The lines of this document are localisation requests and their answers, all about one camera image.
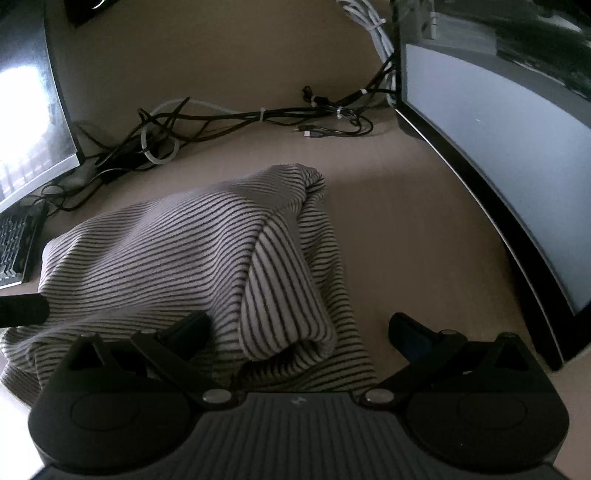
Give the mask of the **left computer monitor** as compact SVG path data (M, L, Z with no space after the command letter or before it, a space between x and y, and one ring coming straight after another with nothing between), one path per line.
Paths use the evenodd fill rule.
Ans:
M0 23L1 210L80 165L53 73L45 3L3 1Z

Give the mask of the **striped white black garment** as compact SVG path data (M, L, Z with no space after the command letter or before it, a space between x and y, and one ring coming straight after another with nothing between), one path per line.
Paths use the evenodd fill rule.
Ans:
M212 323L212 375L260 390L353 391L376 371L353 317L314 168L134 204L50 240L39 291L48 319L1 333L3 386L32 405L74 340L127 340L191 313Z

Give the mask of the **right curved monitor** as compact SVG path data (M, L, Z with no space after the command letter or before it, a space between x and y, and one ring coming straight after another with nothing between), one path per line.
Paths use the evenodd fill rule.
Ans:
M590 106L495 50L401 43L397 110L479 203L518 270L539 355L590 345Z

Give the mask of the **black keyboard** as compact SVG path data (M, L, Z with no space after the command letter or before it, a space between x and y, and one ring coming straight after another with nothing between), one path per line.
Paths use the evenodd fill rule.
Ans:
M39 201L11 207L1 214L1 288L28 281L47 210L46 203Z

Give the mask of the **open computer case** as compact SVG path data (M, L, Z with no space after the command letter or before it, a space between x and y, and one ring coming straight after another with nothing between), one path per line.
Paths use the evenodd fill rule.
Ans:
M590 98L588 1L393 1L407 43L496 56Z

